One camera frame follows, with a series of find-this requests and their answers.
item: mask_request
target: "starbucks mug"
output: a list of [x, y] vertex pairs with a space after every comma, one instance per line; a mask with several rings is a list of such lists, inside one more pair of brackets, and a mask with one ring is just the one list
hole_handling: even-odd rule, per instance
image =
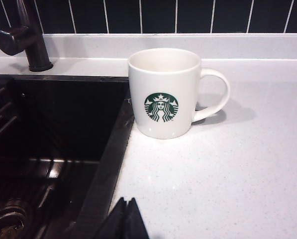
[[[217, 105], [195, 111], [198, 84], [204, 76], [217, 76], [225, 92]], [[153, 138], [175, 138], [186, 133], [192, 122], [224, 107], [230, 84], [223, 74], [201, 68], [194, 53], [174, 48], [139, 51], [128, 59], [131, 102], [138, 129]]]

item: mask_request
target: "black object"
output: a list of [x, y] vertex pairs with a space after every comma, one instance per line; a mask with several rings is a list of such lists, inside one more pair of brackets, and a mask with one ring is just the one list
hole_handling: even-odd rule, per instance
[[17, 120], [0, 135], [0, 234], [92, 238], [133, 123], [128, 79], [0, 76], [1, 88], [3, 120]]
[[135, 198], [120, 198], [93, 239], [149, 239]]
[[45, 47], [43, 36], [29, 0], [17, 0], [21, 26], [0, 29], [0, 49], [8, 55], [25, 50], [30, 71], [45, 71], [53, 67]]

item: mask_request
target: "mug rim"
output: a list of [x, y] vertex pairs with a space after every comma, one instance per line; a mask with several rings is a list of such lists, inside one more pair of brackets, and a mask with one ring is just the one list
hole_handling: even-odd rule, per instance
[[[131, 62], [130, 62], [131, 58], [134, 57], [137, 54], [140, 54], [140, 53], [143, 53], [143, 52], [149, 52], [149, 51], [164, 50], [164, 49], [175, 50], [175, 51], [181, 51], [181, 52], [189, 53], [192, 56], [196, 57], [198, 59], [198, 62], [194, 66], [192, 66], [190, 68], [179, 70], [179, 71], [149, 71], [149, 70], [144, 70], [142, 68], [138, 68], [138, 67], [132, 65]], [[135, 69], [137, 71], [141, 71], [141, 72], [145, 72], [145, 73], [151, 73], [151, 74], [171, 75], [171, 74], [184, 73], [184, 72], [191, 71], [191, 70], [194, 70], [195, 68], [200, 67], [200, 65], [201, 65], [201, 58], [197, 54], [195, 54], [195, 53], [193, 53], [191, 51], [188, 51], [188, 50], [179, 49], [179, 48], [172, 48], [172, 47], [158, 47], [158, 48], [149, 48], [149, 49], [145, 49], [145, 50], [141, 50], [141, 51], [137, 51], [137, 52], [133, 53], [127, 59], [127, 63], [128, 63], [128, 66], [129, 67], [131, 67], [131, 68], [133, 68], [133, 69]]]

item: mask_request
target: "mug handle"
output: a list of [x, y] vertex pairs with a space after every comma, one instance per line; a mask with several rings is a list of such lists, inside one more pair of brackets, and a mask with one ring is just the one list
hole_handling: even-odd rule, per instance
[[211, 69], [211, 68], [202, 68], [200, 78], [202, 78], [204, 76], [219, 77], [226, 85], [226, 89], [225, 89], [225, 92], [224, 92], [220, 102], [217, 105], [209, 106], [206, 109], [203, 109], [201, 111], [196, 111], [195, 116], [193, 118], [193, 122], [202, 120], [214, 113], [217, 113], [219, 110], [221, 110], [224, 107], [224, 105], [227, 103], [229, 96], [230, 96], [230, 84], [227, 81], [226, 77], [222, 73], [220, 73], [219, 71], [216, 71], [214, 69]]

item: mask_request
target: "black faucet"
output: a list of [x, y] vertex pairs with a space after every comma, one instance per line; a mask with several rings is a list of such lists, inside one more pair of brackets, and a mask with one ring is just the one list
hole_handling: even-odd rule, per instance
[[42, 32], [30, 8], [30, 0], [16, 0], [20, 27], [0, 29], [0, 49], [13, 56], [25, 50], [30, 71], [45, 71], [53, 67], [49, 60]]

